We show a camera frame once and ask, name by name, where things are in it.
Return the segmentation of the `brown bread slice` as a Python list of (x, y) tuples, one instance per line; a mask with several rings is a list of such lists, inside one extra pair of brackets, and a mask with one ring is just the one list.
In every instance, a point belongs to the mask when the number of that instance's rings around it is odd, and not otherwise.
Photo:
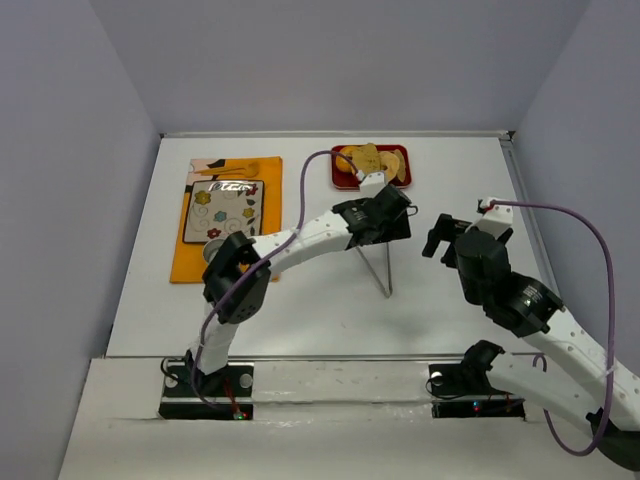
[(382, 170), (381, 157), (374, 144), (348, 146), (343, 149), (343, 154), (348, 156), (354, 166), (365, 175)]

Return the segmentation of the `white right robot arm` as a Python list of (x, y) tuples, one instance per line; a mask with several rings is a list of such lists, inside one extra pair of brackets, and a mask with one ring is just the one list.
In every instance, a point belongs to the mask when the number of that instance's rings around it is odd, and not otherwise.
[(486, 210), (475, 222), (442, 214), (428, 232), (422, 254), (431, 258), (446, 243), (441, 261), (457, 271), (465, 300), (570, 379), (563, 381), (480, 340), (459, 363), (431, 367), (433, 396), (518, 395), (591, 435), (597, 450), (616, 465), (638, 471), (638, 375), (609, 358), (608, 349), (578, 324), (558, 295), (512, 270), (506, 249), (512, 223), (510, 210)]

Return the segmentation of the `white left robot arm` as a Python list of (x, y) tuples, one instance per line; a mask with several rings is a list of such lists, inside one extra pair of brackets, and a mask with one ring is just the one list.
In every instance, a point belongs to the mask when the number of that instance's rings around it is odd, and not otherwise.
[(186, 356), (191, 383), (226, 367), (238, 326), (261, 309), (274, 277), (322, 255), (407, 239), (412, 208), (403, 191), (387, 185), (293, 229), (257, 237), (236, 232), (209, 242), (202, 275), (208, 310)]

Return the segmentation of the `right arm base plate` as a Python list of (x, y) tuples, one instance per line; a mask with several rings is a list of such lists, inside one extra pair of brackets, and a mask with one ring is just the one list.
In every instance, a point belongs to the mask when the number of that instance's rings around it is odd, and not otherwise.
[(526, 418), (521, 397), (493, 388), (484, 374), (461, 363), (430, 364), (425, 389), (436, 419)]

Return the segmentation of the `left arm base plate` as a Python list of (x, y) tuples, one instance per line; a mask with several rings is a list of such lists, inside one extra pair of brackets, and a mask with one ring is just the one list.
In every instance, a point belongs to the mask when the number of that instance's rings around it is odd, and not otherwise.
[(183, 359), (160, 363), (164, 384), (158, 415), (165, 420), (252, 420), (254, 413), (252, 363), (231, 363), (222, 370), (196, 376), (196, 391)]

